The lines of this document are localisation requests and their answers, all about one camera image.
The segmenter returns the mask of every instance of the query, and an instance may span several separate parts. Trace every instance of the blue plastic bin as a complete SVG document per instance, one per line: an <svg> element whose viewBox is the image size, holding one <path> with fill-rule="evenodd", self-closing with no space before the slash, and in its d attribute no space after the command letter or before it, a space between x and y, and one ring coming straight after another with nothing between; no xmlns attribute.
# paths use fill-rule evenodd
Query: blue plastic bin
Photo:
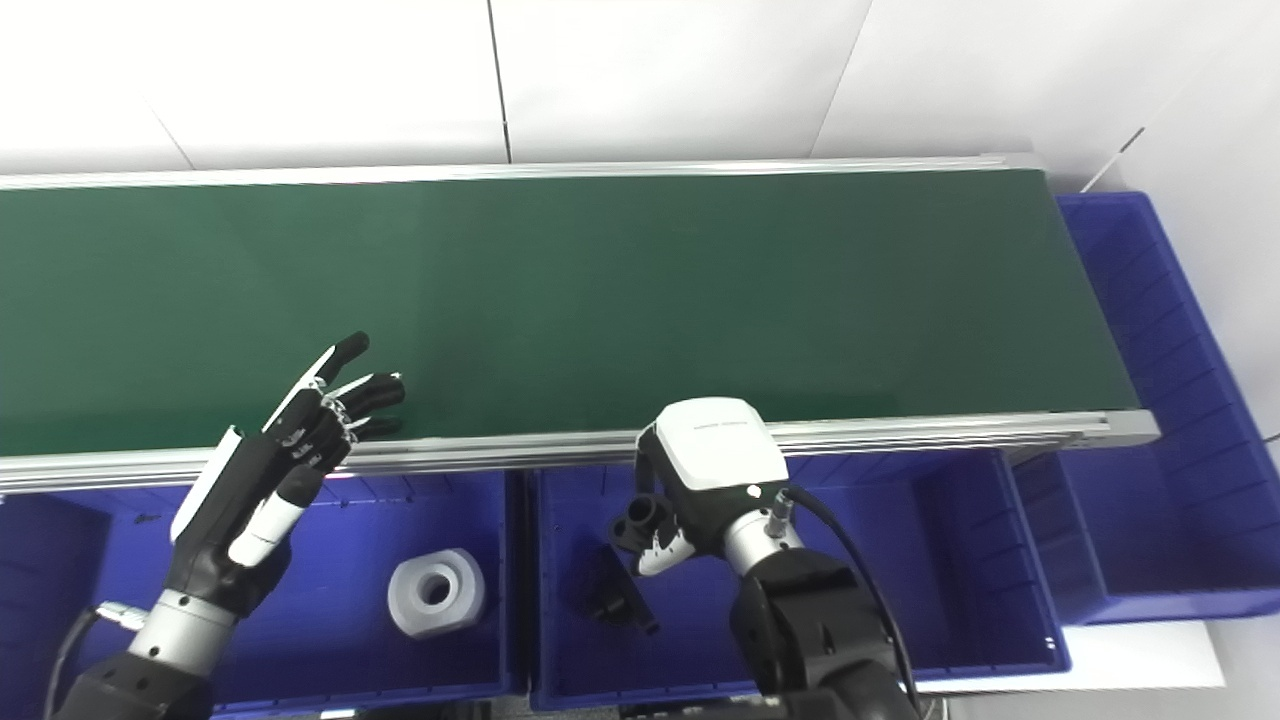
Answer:
<svg viewBox="0 0 1280 720"><path fill-rule="evenodd" d="M503 473L330 480L293 533L293 562L236 630L214 678L218 714L257 717L503 694L516 687L513 574ZM40 715L68 626L91 602L150 607L186 488L10 496L0 505L0 719ZM413 641L387 610L401 561L463 547L490 593L481 621ZM99 623L74 664L124 650Z"/></svg>
<svg viewBox="0 0 1280 720"><path fill-rule="evenodd" d="M1164 437L1018 468L1064 621L1280 609L1280 483L1142 193L1059 199L1142 405Z"/></svg>
<svg viewBox="0 0 1280 720"><path fill-rule="evenodd" d="M998 452L791 459L795 480L840 516L902 626L918 679L1050 673L1069 666L1009 466ZM562 710L754 692L728 628L737 578L699 557L637 580L655 635L582 610L611 518L634 492L628 466L532 478L539 538L539 665L531 703ZM809 547L845 557L797 509Z"/></svg>

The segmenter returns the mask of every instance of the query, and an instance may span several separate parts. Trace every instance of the robotic hand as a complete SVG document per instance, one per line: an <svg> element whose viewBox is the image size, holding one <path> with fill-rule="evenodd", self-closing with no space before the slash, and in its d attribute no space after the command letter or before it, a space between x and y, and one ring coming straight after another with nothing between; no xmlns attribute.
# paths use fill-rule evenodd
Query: robotic hand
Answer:
<svg viewBox="0 0 1280 720"><path fill-rule="evenodd" d="M396 419L370 416L404 398L399 374L324 392L367 347L365 333L329 347L260 432L227 430L170 527L160 600L128 651L77 678L58 720L209 717L209 675L236 624L284 574L289 532L324 477L357 442L399 429Z"/></svg>
<svg viewBox="0 0 1280 720"><path fill-rule="evenodd" d="M635 556L641 577L696 555L727 560L741 579L730 625L756 687L773 696L704 716L919 717L906 648L856 546L820 501L788 486L755 409L726 397L676 402L636 445L637 495L609 525L613 544ZM856 573L804 547L794 502L831 527Z"/></svg>

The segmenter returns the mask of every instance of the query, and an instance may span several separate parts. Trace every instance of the silver metal cylinder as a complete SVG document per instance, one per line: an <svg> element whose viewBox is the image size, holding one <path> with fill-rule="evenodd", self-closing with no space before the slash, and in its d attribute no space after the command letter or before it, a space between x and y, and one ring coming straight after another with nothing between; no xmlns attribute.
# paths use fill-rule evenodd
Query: silver metal cylinder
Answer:
<svg viewBox="0 0 1280 720"><path fill-rule="evenodd" d="M223 656L236 621L233 612L166 589L129 643L129 653L207 678Z"/></svg>
<svg viewBox="0 0 1280 720"><path fill-rule="evenodd" d="M780 537L769 537L771 516L769 512L755 510L733 520L724 532L724 560L728 560L739 575L745 575L756 562L774 552L804 547L791 523L783 525Z"/></svg>

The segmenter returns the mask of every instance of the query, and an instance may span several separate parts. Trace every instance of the black object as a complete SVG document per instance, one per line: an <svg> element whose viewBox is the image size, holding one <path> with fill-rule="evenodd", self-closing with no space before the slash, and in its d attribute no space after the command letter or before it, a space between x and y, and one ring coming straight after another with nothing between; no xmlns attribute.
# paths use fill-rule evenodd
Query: black object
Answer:
<svg viewBox="0 0 1280 720"><path fill-rule="evenodd" d="M658 620L613 548L600 546L599 559L599 579L588 598L591 619L611 625L636 625L646 635L657 633Z"/></svg>
<svg viewBox="0 0 1280 720"><path fill-rule="evenodd" d="M119 652L76 678L58 717L205 720L212 711L212 688L205 678Z"/></svg>
<svg viewBox="0 0 1280 720"><path fill-rule="evenodd" d="M337 396L347 414L364 418L374 410L398 405L404 400L404 383L397 373L374 373L360 386Z"/></svg>
<svg viewBox="0 0 1280 720"><path fill-rule="evenodd" d="M333 345L333 354L316 368L316 377L332 383L343 365L360 357L366 350L369 350L369 333L364 331L351 333Z"/></svg>
<svg viewBox="0 0 1280 720"><path fill-rule="evenodd" d="M884 623L884 628L888 630L888 639L893 643L893 657L897 661L897 674L902 680L902 687L906 688L906 698L915 707L915 711L920 712L920 696L915 691L915 678L911 675L911 659L906 652L906 642L902 639L902 630L897 626L897 620L893 619L893 614L888 609L888 603L884 602L884 596L879 592L879 585L872 578L870 568L867 565L867 559L863 557L861 551L858 550L858 544L854 538L849 537L845 528L841 527L840 519L836 514L827 507L827 503L818 500L817 496L810 493L799 486L788 486L786 489L787 497L799 502L809 512L813 512L822 524L827 525L832 533L835 533L836 539L844 546L845 552L849 553L850 560L854 561L854 566L858 568L858 574L861 577L863 587L867 588L868 596L870 596L872 602L874 602L877 610L879 611L881 620Z"/></svg>
<svg viewBox="0 0 1280 720"><path fill-rule="evenodd" d="M652 492L637 495L609 523L609 539L618 550L639 555L653 547L654 536L662 544L671 542L678 529L675 520L669 500Z"/></svg>
<svg viewBox="0 0 1280 720"><path fill-rule="evenodd" d="M833 557L765 557L744 575L730 626L760 692L781 694L794 717L919 719L878 603Z"/></svg>

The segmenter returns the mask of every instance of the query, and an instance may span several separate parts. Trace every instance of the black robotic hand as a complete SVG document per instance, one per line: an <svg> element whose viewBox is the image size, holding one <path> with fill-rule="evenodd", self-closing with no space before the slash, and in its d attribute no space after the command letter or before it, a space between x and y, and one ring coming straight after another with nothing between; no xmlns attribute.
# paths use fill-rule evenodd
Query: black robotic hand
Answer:
<svg viewBox="0 0 1280 720"><path fill-rule="evenodd" d="M275 588L291 559L288 533L325 474L358 441L399 429L393 418L370 416L404 398L396 373L324 393L367 347L362 332L329 347L260 432L227 432L174 519L166 589L247 618Z"/></svg>
<svg viewBox="0 0 1280 720"><path fill-rule="evenodd" d="M76 679L58 720L209 717L209 676L237 623L284 575L289 532L325 474L357 442L399 428L370 415L404 398L398 374L375 373L324 392L367 347L365 333L329 347L261 430L227 430L170 527L174 551L160 598L127 651ZM56 676L55 667L46 717Z"/></svg>

